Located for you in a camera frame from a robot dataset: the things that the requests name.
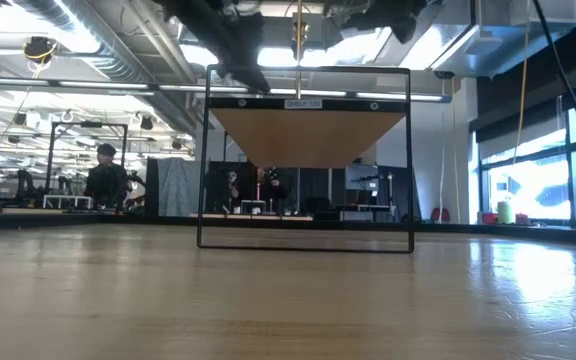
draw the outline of wooden table surface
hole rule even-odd
[[[400,242],[221,230],[233,242]],[[194,236],[0,231],[0,359],[576,359],[576,247],[420,234],[413,255],[224,251]]]

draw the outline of black cap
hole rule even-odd
[[[110,144],[102,144],[97,148],[97,154],[115,156],[116,153],[117,150],[115,150],[115,148]]]

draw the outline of inverted trapezoid wooden panel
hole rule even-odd
[[[258,167],[344,168],[405,114],[356,111],[212,109]]]

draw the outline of gray curtain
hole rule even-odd
[[[199,206],[201,163],[163,159],[159,168],[159,216],[189,216]]]

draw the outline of label sticker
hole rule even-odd
[[[305,100],[286,100],[284,102],[285,109],[321,109],[321,99],[305,99]]]

